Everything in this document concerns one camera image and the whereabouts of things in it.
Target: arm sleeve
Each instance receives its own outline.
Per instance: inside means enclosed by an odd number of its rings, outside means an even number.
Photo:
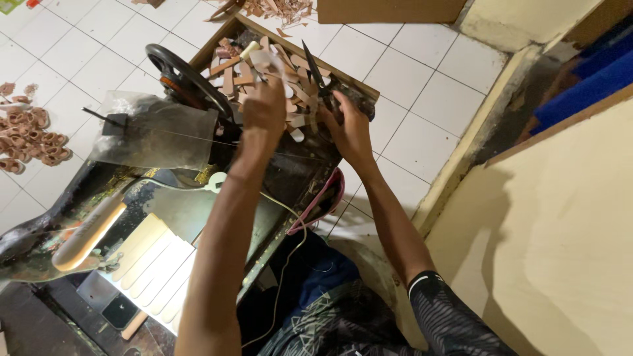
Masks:
[[[430,355],[516,355],[436,272],[417,275],[408,293]]]

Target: person's hand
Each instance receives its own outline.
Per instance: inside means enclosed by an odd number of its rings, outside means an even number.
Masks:
[[[246,154],[270,159],[285,129],[284,85],[278,78],[257,83],[244,103],[244,126],[240,145]]]
[[[369,138],[369,119],[343,93],[334,91],[334,96],[341,103],[345,122],[339,126],[332,113],[324,106],[319,107],[319,116],[330,129],[332,139],[343,158],[364,178],[377,168]]]

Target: scissors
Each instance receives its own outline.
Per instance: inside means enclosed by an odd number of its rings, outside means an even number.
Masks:
[[[310,75],[312,76],[312,82],[318,86],[319,102],[322,101],[325,107],[332,112],[334,119],[336,119],[336,122],[338,122],[339,125],[342,125],[345,121],[345,116],[341,112],[341,104],[338,102],[338,100],[336,100],[336,98],[332,94],[332,91],[330,89],[327,89],[327,86],[323,81],[323,76],[321,76],[321,72],[319,72],[318,70],[317,63],[315,62],[314,57],[312,57],[312,54],[306,46],[306,43],[303,42],[303,40],[301,41],[301,43],[303,43],[303,51],[306,53],[306,61],[308,62],[308,66],[310,66]]]

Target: clear plastic bag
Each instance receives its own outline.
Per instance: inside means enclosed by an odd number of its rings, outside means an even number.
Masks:
[[[150,94],[108,91],[99,110],[128,114],[122,136],[99,134],[88,159],[146,168],[202,170],[209,162],[218,112]]]

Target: yellow wall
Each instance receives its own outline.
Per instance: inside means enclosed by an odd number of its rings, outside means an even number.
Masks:
[[[503,51],[548,43],[569,31],[602,0],[475,0],[460,25],[464,34]]]
[[[427,243],[520,355],[630,355],[633,99],[475,167]]]

